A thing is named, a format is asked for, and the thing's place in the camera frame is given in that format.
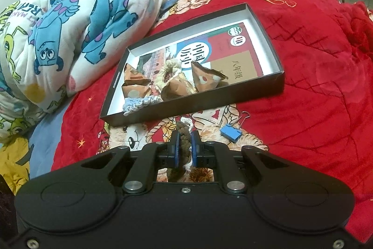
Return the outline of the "blue binder clip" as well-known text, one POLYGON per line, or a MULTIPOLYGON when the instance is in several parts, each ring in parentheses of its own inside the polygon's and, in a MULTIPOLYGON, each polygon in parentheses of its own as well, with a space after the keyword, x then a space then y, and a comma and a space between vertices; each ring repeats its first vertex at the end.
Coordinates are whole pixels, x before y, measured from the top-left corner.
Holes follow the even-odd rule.
POLYGON ((250 116, 251 115, 248 111, 243 111, 242 115, 239 116, 236 120, 232 121, 231 123, 227 123, 220 128, 221 136, 232 143, 238 142, 243 134, 243 132, 241 131, 241 126, 250 116))

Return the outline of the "brown knitted scrunchie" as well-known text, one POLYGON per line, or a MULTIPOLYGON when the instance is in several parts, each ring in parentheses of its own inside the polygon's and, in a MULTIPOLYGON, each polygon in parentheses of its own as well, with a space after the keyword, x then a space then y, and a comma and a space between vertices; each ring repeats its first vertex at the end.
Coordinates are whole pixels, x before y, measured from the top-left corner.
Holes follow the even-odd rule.
POLYGON ((176 123, 176 130, 180 134, 180 147, 178 149, 179 162, 177 168, 167 170, 168 182, 171 183, 186 181, 192 163, 190 125, 183 121, 178 121, 176 123))

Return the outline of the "light blue knitted scrunchie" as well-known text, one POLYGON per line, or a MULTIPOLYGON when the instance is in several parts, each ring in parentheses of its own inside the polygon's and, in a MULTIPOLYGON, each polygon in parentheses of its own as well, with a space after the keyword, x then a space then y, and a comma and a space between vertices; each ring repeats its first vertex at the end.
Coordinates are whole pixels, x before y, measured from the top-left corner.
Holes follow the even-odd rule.
POLYGON ((124 99, 123 115, 129 116, 144 107, 158 104, 160 102, 163 102, 163 100, 158 95, 150 95, 150 96, 139 97, 139 98, 127 97, 124 99))

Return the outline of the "brown chocolate snack packet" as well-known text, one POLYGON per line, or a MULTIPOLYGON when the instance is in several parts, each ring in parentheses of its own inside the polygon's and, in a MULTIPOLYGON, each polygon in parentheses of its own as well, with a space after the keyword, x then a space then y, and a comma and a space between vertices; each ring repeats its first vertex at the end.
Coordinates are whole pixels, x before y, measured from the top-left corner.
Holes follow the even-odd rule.
POLYGON ((191 62, 192 77, 198 92, 205 92, 215 89, 223 80, 228 77, 220 71, 206 68, 196 61, 191 62))

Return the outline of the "cream knitted scrunchie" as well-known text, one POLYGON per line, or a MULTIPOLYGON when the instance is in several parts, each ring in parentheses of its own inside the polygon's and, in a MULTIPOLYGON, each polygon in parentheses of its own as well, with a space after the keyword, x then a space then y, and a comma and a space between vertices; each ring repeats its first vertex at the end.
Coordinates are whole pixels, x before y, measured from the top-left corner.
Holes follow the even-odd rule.
POLYGON ((161 92, 168 81, 181 71, 181 61, 177 58, 167 59, 154 80, 155 88, 161 92))

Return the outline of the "black shallow cardboard box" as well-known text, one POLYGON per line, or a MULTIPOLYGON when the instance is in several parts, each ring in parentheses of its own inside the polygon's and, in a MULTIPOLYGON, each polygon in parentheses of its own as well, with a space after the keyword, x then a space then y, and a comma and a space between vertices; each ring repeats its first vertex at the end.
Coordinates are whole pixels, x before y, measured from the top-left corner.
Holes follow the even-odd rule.
POLYGON ((125 126, 281 93, 284 69, 248 4, 205 14, 130 46, 100 113, 125 126))

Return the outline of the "Chinese history textbook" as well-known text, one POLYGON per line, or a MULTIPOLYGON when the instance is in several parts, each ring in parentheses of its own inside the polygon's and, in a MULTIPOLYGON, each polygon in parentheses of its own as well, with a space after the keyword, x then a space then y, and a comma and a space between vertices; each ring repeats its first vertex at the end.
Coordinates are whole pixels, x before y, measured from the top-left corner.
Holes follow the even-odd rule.
POLYGON ((176 59, 190 81, 193 61, 225 74, 228 84, 261 77, 264 73, 247 25, 242 20, 156 48, 138 57, 136 69, 154 80, 167 60, 176 59))

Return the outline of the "red quilted bedspread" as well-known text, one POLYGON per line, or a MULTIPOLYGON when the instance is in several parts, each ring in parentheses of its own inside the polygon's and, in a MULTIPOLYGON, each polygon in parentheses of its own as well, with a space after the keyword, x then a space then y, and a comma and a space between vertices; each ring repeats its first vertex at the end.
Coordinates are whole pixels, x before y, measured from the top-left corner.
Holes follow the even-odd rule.
POLYGON ((223 142, 232 124, 242 136, 229 148, 254 145, 334 176, 355 196, 348 232, 372 237, 372 21, 362 2, 338 0, 179 0, 155 25, 161 32, 197 16, 247 3, 284 68, 282 94, 160 121, 108 127, 100 110, 114 76, 107 72, 76 94, 54 153, 59 169, 118 145, 166 141, 186 122, 204 141, 223 142))

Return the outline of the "monster cartoon white duvet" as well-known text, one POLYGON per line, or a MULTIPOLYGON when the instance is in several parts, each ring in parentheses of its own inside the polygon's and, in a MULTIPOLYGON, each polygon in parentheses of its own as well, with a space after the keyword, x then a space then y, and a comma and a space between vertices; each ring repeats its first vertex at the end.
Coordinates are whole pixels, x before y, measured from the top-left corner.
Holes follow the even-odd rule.
POLYGON ((1 12, 1 142, 111 69, 177 0, 19 0, 1 12))

